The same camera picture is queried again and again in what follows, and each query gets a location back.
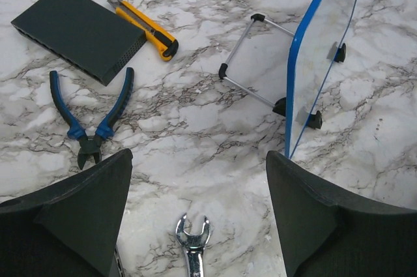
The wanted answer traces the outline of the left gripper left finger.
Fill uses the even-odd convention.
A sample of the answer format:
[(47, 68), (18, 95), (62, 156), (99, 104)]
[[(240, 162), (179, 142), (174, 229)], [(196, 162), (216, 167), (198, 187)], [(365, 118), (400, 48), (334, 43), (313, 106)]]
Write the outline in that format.
[(1, 204), (2, 276), (124, 276), (117, 239), (132, 176), (123, 149)]

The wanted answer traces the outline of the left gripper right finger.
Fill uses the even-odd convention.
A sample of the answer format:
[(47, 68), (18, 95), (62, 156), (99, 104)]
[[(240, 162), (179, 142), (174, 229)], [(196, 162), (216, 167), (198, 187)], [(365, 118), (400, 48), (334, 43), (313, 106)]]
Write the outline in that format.
[(416, 211), (333, 184), (268, 151), (266, 174), (288, 276), (415, 276)]

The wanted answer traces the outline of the blue framed whiteboard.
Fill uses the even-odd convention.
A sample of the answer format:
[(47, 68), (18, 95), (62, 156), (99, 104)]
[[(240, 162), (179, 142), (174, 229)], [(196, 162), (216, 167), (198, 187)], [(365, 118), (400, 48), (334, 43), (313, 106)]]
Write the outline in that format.
[[(253, 14), (249, 24), (221, 64), (218, 75), (246, 91), (274, 113), (285, 117), (285, 151), (292, 158), (307, 127), (320, 129), (323, 117), (315, 109), (318, 97), (334, 63), (346, 58), (345, 35), (350, 26), (357, 0), (312, 0), (295, 32), (269, 20), (263, 14)], [(243, 40), (255, 22), (268, 23), (291, 36), (287, 61), (286, 95), (273, 103), (232, 80), (226, 72)]]

